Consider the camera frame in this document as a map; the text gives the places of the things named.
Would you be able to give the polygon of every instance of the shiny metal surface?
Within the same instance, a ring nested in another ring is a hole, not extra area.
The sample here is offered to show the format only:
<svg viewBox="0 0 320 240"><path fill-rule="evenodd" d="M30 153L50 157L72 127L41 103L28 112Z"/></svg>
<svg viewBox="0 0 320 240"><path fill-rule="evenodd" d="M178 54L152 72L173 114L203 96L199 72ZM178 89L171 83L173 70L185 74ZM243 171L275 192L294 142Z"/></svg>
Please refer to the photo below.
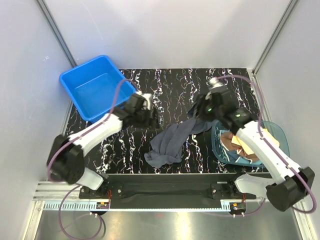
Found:
<svg viewBox="0 0 320 240"><path fill-rule="evenodd" d="M248 203L248 212L258 207ZM83 212L63 212L66 226ZM293 212L277 211L270 203L254 216L217 217L202 212L107 212L104 240L300 240ZM66 230L76 238L95 234L99 221L84 217ZM59 228L58 212L43 211L36 240L68 239Z"/></svg>

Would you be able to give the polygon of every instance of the gray towel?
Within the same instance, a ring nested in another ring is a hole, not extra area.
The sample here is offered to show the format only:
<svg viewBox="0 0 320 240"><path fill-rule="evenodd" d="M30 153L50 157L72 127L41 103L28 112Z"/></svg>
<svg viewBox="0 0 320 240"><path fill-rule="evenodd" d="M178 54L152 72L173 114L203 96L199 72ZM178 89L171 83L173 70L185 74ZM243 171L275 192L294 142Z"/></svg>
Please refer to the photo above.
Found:
<svg viewBox="0 0 320 240"><path fill-rule="evenodd" d="M144 154L148 164L160 168L165 164L180 163L182 146L191 134L209 130L212 122L190 118L181 124L174 123L151 140L152 150Z"/></svg>

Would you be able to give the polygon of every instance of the black marble tabletop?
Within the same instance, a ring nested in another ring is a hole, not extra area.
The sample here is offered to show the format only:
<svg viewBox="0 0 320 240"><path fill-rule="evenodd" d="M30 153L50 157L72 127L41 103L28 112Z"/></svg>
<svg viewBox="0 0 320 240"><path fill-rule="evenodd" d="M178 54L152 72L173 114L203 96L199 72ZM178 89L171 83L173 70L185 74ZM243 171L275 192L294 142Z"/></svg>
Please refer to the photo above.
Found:
<svg viewBox="0 0 320 240"><path fill-rule="evenodd" d="M208 91L207 82L212 77L243 75L245 68L197 68L197 69L130 69L121 71L133 80L143 93L153 94L153 105L158 109L161 129L129 127L105 139L93 148L85 158L87 167L107 174L172 174L172 173L234 173L261 172L265 169L225 164L217 160L212 151L211 130L190 135L182 148L182 162L151 167L144 153L151 150L150 140L172 123L188 119L190 110L199 93ZM255 116L258 104L249 83L240 79L224 79L232 89L239 107L246 107ZM83 130L90 123L82 120L75 106L72 107L66 134Z"/></svg>

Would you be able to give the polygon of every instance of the gray wall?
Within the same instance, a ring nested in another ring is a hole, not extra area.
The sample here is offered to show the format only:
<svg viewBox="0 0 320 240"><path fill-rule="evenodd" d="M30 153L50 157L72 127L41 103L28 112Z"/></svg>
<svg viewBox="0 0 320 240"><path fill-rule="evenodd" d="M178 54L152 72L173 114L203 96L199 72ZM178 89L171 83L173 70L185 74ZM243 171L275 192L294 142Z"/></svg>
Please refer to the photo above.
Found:
<svg viewBox="0 0 320 240"><path fill-rule="evenodd" d="M45 0L76 62L253 68L290 0Z"/></svg>
<svg viewBox="0 0 320 240"><path fill-rule="evenodd" d="M0 238L18 240L65 120L70 65L34 0L2 0L0 33Z"/></svg>
<svg viewBox="0 0 320 240"><path fill-rule="evenodd" d="M273 122L288 138L292 159L315 171L320 203L320 1L301 0L258 72ZM320 236L320 208L311 216Z"/></svg>

